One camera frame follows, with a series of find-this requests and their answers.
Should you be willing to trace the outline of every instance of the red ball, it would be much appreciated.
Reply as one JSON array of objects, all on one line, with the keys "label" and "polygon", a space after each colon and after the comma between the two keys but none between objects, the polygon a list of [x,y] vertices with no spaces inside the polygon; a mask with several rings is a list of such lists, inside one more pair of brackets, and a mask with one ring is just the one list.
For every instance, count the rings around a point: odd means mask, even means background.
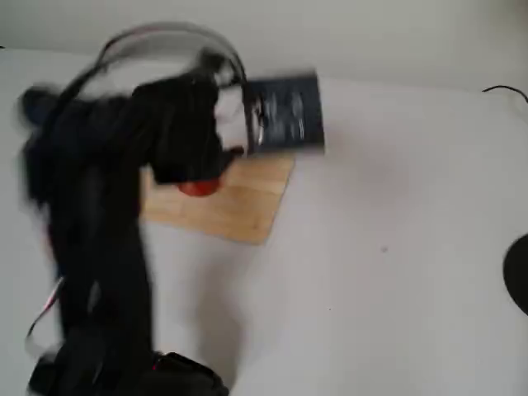
[{"label": "red ball", "polygon": [[188,196],[210,196],[220,188],[220,179],[188,181],[178,184],[178,189]]}]

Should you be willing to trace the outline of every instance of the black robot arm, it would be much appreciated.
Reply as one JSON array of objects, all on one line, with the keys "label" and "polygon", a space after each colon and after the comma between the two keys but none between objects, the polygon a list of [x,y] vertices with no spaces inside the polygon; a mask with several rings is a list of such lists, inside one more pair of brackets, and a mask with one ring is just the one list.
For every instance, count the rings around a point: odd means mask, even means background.
[{"label": "black robot arm", "polygon": [[[140,168],[151,166],[159,183],[218,177],[243,151],[223,150],[217,99],[209,79],[186,74],[144,84],[130,97],[75,99],[50,126],[60,97],[39,88],[23,96],[22,113],[36,127],[23,151],[28,194],[46,209],[57,274],[66,280],[59,295],[65,342],[55,365],[61,380],[41,394],[94,386],[87,378],[118,393],[138,389],[152,367]],[[33,388],[44,386],[42,372]]]}]

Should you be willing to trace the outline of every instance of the wooden board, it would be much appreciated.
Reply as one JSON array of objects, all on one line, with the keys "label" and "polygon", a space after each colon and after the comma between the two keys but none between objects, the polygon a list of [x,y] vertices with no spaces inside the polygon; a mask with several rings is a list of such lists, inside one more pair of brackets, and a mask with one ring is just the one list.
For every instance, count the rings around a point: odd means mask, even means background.
[{"label": "wooden board", "polygon": [[157,186],[144,174],[144,218],[246,243],[263,243],[271,231],[294,165],[291,156],[240,159],[207,197]]}]

